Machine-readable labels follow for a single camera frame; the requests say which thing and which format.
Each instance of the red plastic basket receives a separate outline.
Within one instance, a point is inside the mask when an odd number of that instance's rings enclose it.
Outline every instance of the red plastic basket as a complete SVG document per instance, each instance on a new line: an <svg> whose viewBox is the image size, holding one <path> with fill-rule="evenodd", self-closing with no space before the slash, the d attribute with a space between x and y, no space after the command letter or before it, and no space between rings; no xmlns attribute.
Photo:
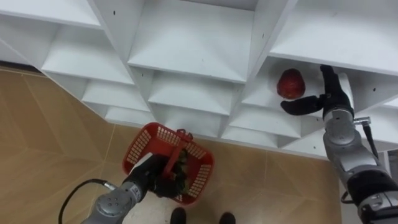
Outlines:
<svg viewBox="0 0 398 224"><path fill-rule="evenodd" d="M213 171L214 157L211 152L193 142L192 134L187 134L184 129L173 131L159 123L145 125L124 156L123 170L129 174L137 161L151 152L170 157L163 171L163 176L168 177L182 149L188 152L189 189L186 194L181 194L174 200L189 205L196 201L206 187Z"/></svg>

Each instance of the red apple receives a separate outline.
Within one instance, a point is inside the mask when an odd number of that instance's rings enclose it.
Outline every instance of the red apple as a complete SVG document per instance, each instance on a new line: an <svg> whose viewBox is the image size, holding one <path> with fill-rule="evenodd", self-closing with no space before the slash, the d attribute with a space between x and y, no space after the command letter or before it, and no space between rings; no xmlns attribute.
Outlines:
<svg viewBox="0 0 398 224"><path fill-rule="evenodd" d="M285 70L277 85L278 94L288 100L295 100L303 96L305 83L300 71L291 68Z"/></svg>

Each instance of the person's foot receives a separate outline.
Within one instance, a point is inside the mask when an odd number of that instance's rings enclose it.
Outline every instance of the person's foot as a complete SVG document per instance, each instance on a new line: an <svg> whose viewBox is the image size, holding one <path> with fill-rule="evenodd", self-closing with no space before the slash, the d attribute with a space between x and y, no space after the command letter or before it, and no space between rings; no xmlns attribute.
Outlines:
<svg viewBox="0 0 398 224"><path fill-rule="evenodd" d="M183 208L176 208L173 210L170 224L187 224L187 214Z"/></svg>
<svg viewBox="0 0 398 224"><path fill-rule="evenodd" d="M231 212L224 213L220 218L220 224L235 224L235 216Z"/></svg>

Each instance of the tiled floor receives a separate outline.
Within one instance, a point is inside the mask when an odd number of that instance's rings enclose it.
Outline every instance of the tiled floor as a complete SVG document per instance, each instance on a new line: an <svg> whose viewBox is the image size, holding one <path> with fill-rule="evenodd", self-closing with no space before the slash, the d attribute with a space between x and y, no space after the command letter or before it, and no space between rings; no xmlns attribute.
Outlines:
<svg viewBox="0 0 398 224"><path fill-rule="evenodd" d="M49 79L0 70L0 220L56 223L60 205L85 179L119 184L124 153L137 129L104 122ZM188 223L339 224L338 181L327 161L198 140L215 155L204 196L187 207ZM73 197L65 223L88 214L96 186ZM124 223L168 223L176 203L148 194Z"/></svg>

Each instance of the cable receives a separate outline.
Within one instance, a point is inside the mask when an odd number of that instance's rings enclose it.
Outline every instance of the cable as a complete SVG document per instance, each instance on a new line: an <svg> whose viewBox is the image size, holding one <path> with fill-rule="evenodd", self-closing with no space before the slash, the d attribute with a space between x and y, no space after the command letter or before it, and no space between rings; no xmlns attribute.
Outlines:
<svg viewBox="0 0 398 224"><path fill-rule="evenodd" d="M342 202L343 204L346 204L346 205L354 204L353 200L346 200L347 196L348 196L348 192L346 191L341 196L340 202Z"/></svg>
<svg viewBox="0 0 398 224"><path fill-rule="evenodd" d="M363 132L365 132L366 139L368 140L368 143L372 149L372 153L376 158L379 158L379 154L377 153L376 147L374 145L373 137L372 137L372 129L367 123L362 123L363 127Z"/></svg>
<svg viewBox="0 0 398 224"><path fill-rule="evenodd" d="M86 180L83 183L77 185L68 195L67 199L65 199L65 201L63 202L62 206L61 206L61 210L60 213L58 215L58 224L62 224L62 217L63 217L63 212L65 211L66 206L68 205L69 200L73 197L73 195L76 193L77 190L79 190L80 187L86 185L86 184L90 184L90 183L95 183L95 184L101 184L101 185L105 185L105 183L107 183L108 181L106 180L101 180L101 179L90 179L90 180Z"/></svg>

